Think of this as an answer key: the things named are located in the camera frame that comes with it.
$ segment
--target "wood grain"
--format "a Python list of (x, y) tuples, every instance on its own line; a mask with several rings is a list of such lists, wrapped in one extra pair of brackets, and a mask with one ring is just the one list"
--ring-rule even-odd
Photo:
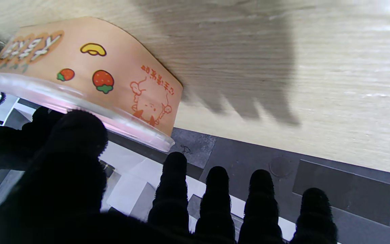
[(390, 1), (0, 0), (0, 41), (82, 16), (184, 85), (176, 127), (390, 172)]

